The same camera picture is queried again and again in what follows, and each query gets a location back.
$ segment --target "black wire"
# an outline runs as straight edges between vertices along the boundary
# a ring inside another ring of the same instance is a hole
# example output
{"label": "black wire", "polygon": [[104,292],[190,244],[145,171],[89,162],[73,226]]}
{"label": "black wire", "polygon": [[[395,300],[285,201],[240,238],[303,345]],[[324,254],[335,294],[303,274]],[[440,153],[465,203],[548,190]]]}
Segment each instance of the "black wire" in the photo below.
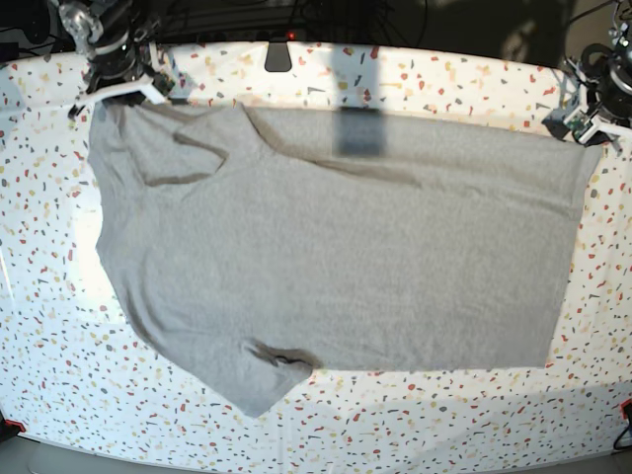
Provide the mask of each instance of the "black wire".
{"label": "black wire", "polygon": [[303,28],[315,33],[317,40],[321,40],[322,37],[329,38],[329,40],[336,42],[336,38],[339,37],[338,33],[340,29],[344,29],[346,34],[350,31],[354,31],[357,34],[354,41],[366,42],[367,40],[373,44],[378,44],[374,39],[373,33],[382,32],[386,37],[386,40],[391,42],[388,32],[385,31],[385,26],[389,23],[387,0],[375,0],[374,15],[371,17],[370,22],[362,22],[361,26],[351,25],[351,15],[347,14],[346,20],[341,22],[339,19],[334,18],[333,12],[325,11],[323,4],[319,0],[305,0],[301,3],[298,9],[298,16],[303,21]]}
{"label": "black wire", "polygon": [[422,44],[424,35],[426,34],[426,27],[428,26],[428,0],[424,0],[424,22],[422,23],[422,32],[419,34],[419,39],[415,43],[415,47],[419,47]]}
{"label": "black wire", "polygon": [[352,18],[352,2],[347,2],[347,27],[345,28],[345,41],[351,42],[352,27],[350,21]]}
{"label": "black wire", "polygon": [[622,11],[619,12],[620,22],[627,22],[629,20],[632,20],[632,6],[624,8]]}
{"label": "black wire", "polygon": [[[566,25],[564,26],[564,41],[562,44],[562,54],[564,55],[564,62],[565,64],[570,64],[570,60],[569,60],[569,56],[566,54],[566,44],[567,44],[567,39],[568,39],[568,35],[569,35],[569,29],[571,28],[571,26],[577,22],[578,20],[581,20],[582,18],[587,17],[588,15],[593,14],[594,12],[597,12],[599,10],[601,10],[602,8],[607,7],[608,5],[613,5],[615,3],[620,4],[622,2],[622,0],[606,0],[604,2],[599,3],[598,5],[595,5],[592,8],[589,8],[588,10],[586,10],[585,12],[580,13],[579,15],[576,15],[575,17],[571,18]],[[588,84],[586,84],[586,82],[584,82],[579,74],[577,73],[577,71],[575,70],[574,67],[571,67],[572,69],[572,73],[575,76],[575,78],[580,82],[580,84],[582,84],[583,86],[590,88],[590,86]]]}
{"label": "black wire", "polygon": [[336,25],[334,24],[334,2],[329,4],[329,15],[332,22],[329,24],[329,42],[336,42]]}
{"label": "black wire", "polygon": [[404,38],[404,35],[402,35],[399,31],[399,29],[393,25],[393,22],[391,22],[388,18],[386,19],[386,25],[388,25],[389,27],[391,27],[391,30],[393,30],[393,32],[395,33],[395,35],[397,35],[399,37],[399,39],[402,41],[402,43],[406,46],[406,47],[411,47],[411,44],[408,42],[407,39]]}
{"label": "black wire", "polygon": [[630,432],[630,434],[632,435],[632,423],[629,423],[628,426],[625,428],[625,430],[623,430],[621,434],[614,441],[614,445],[612,446],[612,448],[615,451],[628,451],[632,449],[632,444],[630,444],[629,446],[617,446],[617,444],[623,439],[625,434],[628,432]]}
{"label": "black wire", "polygon": [[391,36],[388,34],[388,30],[386,30],[386,27],[384,25],[380,25],[380,27],[382,28],[382,32],[384,33],[384,37],[388,41],[388,45],[392,46],[393,45],[393,41],[391,40]]}
{"label": "black wire", "polygon": [[64,38],[58,37],[56,35],[48,34],[48,37],[49,38],[55,38],[58,41],[66,41],[66,42],[68,42],[68,39],[64,39]]}
{"label": "black wire", "polygon": [[235,0],[221,0],[228,5],[232,5],[234,7],[252,7],[253,5],[261,5],[262,3],[268,2],[268,0],[255,0],[254,2],[237,2]]}
{"label": "black wire", "polygon": [[[189,24],[189,17],[191,15],[191,7],[183,6],[180,10],[176,10],[176,6],[181,3],[181,0],[174,0],[167,7],[167,15],[170,15],[169,21],[166,22],[157,34],[158,42],[164,42],[165,37],[169,34],[171,35],[180,35],[185,27]],[[183,25],[176,31],[169,31],[169,27],[171,27],[181,15],[184,15]]]}
{"label": "black wire", "polygon": [[291,30],[294,25],[294,17],[296,16],[296,9],[298,8],[299,0],[294,0],[294,4],[292,5],[292,13],[289,14],[289,20],[287,21],[287,29]]}
{"label": "black wire", "polygon": [[57,44],[57,41],[47,42],[46,44],[40,44],[39,46],[28,47],[26,48],[26,50],[32,51],[33,49],[40,49],[41,47],[47,47],[47,46],[55,46],[56,44]]}
{"label": "black wire", "polygon": [[31,51],[30,49],[26,49],[25,47],[19,47],[18,48],[18,52],[23,52],[25,54],[31,54],[33,56],[39,56],[39,54],[37,54],[36,52]]}
{"label": "black wire", "polygon": [[573,25],[578,20],[581,20],[583,17],[592,15],[594,12],[597,12],[601,10],[602,8],[605,8],[608,5],[612,5],[613,3],[621,3],[621,0],[606,0],[605,2],[601,2],[598,5],[587,9],[585,12],[582,12],[579,15],[576,15],[575,17],[571,18],[571,20],[569,20],[568,23],[566,24],[566,29],[568,29],[571,25]]}

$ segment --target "t-shirt sleeve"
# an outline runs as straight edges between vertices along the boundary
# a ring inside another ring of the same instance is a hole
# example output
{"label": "t-shirt sleeve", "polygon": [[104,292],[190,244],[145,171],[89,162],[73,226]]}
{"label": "t-shirt sleeve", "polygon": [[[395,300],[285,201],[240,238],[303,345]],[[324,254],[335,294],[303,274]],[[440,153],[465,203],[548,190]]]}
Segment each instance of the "t-shirt sleeve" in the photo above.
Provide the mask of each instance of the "t-shirt sleeve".
{"label": "t-shirt sleeve", "polygon": [[270,349],[253,340],[213,343],[200,347],[199,351],[191,372],[254,418],[263,415],[312,371],[305,361],[289,358],[285,351]]}

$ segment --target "cable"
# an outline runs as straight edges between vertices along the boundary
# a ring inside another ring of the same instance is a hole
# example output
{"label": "cable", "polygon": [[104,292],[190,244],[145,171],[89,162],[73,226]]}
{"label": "cable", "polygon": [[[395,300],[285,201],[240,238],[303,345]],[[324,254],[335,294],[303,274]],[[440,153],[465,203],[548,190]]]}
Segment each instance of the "cable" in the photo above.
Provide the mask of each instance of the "cable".
{"label": "cable", "polygon": [[62,37],[58,37],[58,36],[53,35],[53,34],[48,34],[48,37],[49,37],[49,38],[53,38],[53,39],[58,40],[58,41],[65,41],[65,42],[69,42],[69,40],[68,40],[68,39],[64,39],[64,38],[62,38]]}
{"label": "cable", "polygon": [[[601,10],[602,8],[607,7],[608,5],[612,5],[612,4],[617,4],[616,5],[616,9],[615,12],[618,11],[619,9],[619,5],[621,4],[623,0],[606,0],[605,2],[601,2],[598,5],[589,8],[588,10],[586,10],[585,12],[580,13],[579,15],[576,15],[575,17],[571,18],[565,25],[564,27],[564,43],[562,44],[562,54],[564,55],[564,62],[566,64],[570,64],[571,61],[569,59],[569,56],[566,54],[566,43],[567,43],[567,39],[568,39],[568,35],[569,35],[569,29],[571,28],[571,26],[576,23],[578,20],[581,20],[582,18],[587,17],[588,15],[591,15],[599,10]],[[579,75],[577,74],[577,71],[575,70],[575,68],[573,69],[573,74],[577,77],[578,80],[581,81]]]}
{"label": "cable", "polygon": [[292,5],[292,13],[289,14],[289,20],[287,21],[287,29],[291,30],[294,24],[294,17],[296,16],[296,9],[298,8],[298,1],[294,0],[294,4]]}
{"label": "cable", "polygon": [[221,0],[228,5],[232,5],[234,7],[252,7],[253,5],[261,5],[262,3],[268,2],[268,0],[255,0],[254,2],[237,2],[236,0]]}
{"label": "cable", "polygon": [[629,451],[632,450],[632,444],[628,444],[627,446],[619,446],[618,444],[623,439],[626,433],[629,432],[632,436],[632,403],[628,400],[623,405],[621,405],[621,410],[625,418],[627,418],[628,420],[628,426],[625,427],[625,430],[623,430],[621,434],[616,437],[612,449],[614,449],[615,451]]}
{"label": "cable", "polygon": [[33,46],[26,48],[27,51],[32,51],[33,49],[40,49],[41,47],[54,46],[57,44],[57,41],[47,42],[46,44],[40,44],[39,46]]}
{"label": "cable", "polygon": [[301,3],[298,16],[303,21],[303,27],[315,32],[318,40],[325,37],[332,42],[337,42],[337,38],[341,36],[340,31],[344,30],[347,35],[349,32],[355,33],[352,39],[355,42],[369,41],[378,44],[373,38],[373,34],[378,32],[382,32],[386,40],[390,42],[390,38],[387,37],[388,32],[384,31],[388,24],[390,10],[388,0],[364,0],[362,5],[363,8],[358,15],[350,14],[348,11],[344,18],[340,18],[340,15],[331,10],[334,0],[306,0]]}
{"label": "cable", "polygon": [[617,18],[617,14],[619,13],[619,9],[621,8],[621,3],[622,2],[617,2],[616,8],[612,12],[612,27],[615,28],[616,30],[619,29],[619,26],[616,24],[616,18]]}
{"label": "cable", "polygon": [[[182,7],[180,10],[176,10],[176,6],[181,3],[181,0],[173,0],[173,2],[171,2],[169,4],[169,6],[167,7],[166,10],[166,14],[169,15],[169,21],[166,22],[165,24],[162,25],[162,27],[160,27],[160,30],[157,32],[157,41],[158,42],[164,42],[165,36],[168,33],[173,33],[173,32],[169,32],[169,27],[171,27],[174,22],[176,21],[176,19],[178,17],[180,17],[181,14],[185,15],[183,24],[186,26],[189,24],[189,16],[191,14],[191,8],[190,7]],[[184,27],[181,27],[178,31],[177,31],[177,35],[181,34],[182,31],[184,30]]]}
{"label": "cable", "polygon": [[415,43],[415,47],[419,48],[426,34],[426,27],[428,26],[428,0],[424,0],[424,22],[422,23],[422,32],[419,34],[419,39]]}
{"label": "cable", "polygon": [[629,20],[632,20],[632,5],[630,5],[630,2],[628,1],[628,7],[624,8],[621,13],[619,13],[619,21],[620,22],[627,22]]}
{"label": "cable", "polygon": [[388,30],[386,30],[386,27],[384,25],[380,25],[380,27],[382,28],[382,32],[384,33],[384,37],[386,38],[386,41],[388,41],[388,45],[392,46],[393,41],[391,40],[391,36],[388,34]]}
{"label": "cable", "polygon": [[632,449],[632,444],[629,444],[627,446],[618,446],[617,445],[623,439],[625,434],[628,433],[628,432],[630,432],[630,434],[632,435],[632,424],[630,424],[628,427],[626,427],[626,429],[623,430],[621,432],[621,434],[616,437],[616,440],[614,441],[614,445],[612,446],[612,449],[614,449],[615,451],[628,451],[628,450]]}
{"label": "cable", "polygon": [[33,56],[39,56],[39,54],[37,54],[36,52],[31,51],[30,49],[26,49],[25,47],[19,47],[18,48],[18,52],[23,52],[25,54],[31,54]]}
{"label": "cable", "polygon": [[408,40],[405,39],[404,36],[400,33],[398,28],[395,25],[393,25],[393,22],[391,22],[389,19],[386,19],[386,25],[391,27],[391,30],[393,30],[393,32],[395,32],[395,35],[398,36],[398,38],[402,41],[403,44],[406,45],[406,47],[412,47],[411,44],[408,42]]}
{"label": "cable", "polygon": [[606,0],[605,2],[599,3],[598,5],[587,9],[585,12],[582,12],[579,15],[576,15],[575,17],[573,17],[571,20],[569,20],[569,22],[566,24],[566,29],[568,29],[571,25],[573,25],[578,20],[581,20],[583,17],[587,17],[588,15],[592,15],[594,12],[598,12],[602,8],[605,8],[608,5],[611,5],[613,3],[621,3],[621,1],[622,0]]}

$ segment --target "white table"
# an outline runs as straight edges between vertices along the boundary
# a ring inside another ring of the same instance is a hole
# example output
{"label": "white table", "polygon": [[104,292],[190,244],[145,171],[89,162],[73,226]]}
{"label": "white table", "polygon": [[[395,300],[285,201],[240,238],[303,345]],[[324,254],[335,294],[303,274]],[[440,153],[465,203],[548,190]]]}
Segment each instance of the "white table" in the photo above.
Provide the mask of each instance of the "white table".
{"label": "white table", "polygon": [[[199,105],[371,107],[546,133],[559,71],[388,47],[265,43],[172,49],[174,95]],[[127,460],[255,473],[471,472],[608,451],[632,395],[630,148],[604,147],[586,193],[546,368],[319,370],[258,420],[145,347],[94,245],[92,110],[66,118],[81,57],[0,71],[0,405],[27,435]]]}

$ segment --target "red connector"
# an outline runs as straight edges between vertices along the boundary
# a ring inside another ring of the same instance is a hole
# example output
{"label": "red connector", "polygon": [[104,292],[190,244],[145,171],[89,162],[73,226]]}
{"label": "red connector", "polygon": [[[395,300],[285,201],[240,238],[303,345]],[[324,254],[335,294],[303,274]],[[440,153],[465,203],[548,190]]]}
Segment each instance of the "red connector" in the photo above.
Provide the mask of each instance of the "red connector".
{"label": "red connector", "polygon": [[621,417],[623,420],[629,420],[632,423],[632,398],[626,400],[620,405]]}
{"label": "red connector", "polygon": [[11,420],[5,420],[4,424],[8,425],[9,427],[18,427],[20,429],[20,433],[24,433],[27,430],[26,428],[24,428],[24,425],[20,422],[12,422]]}

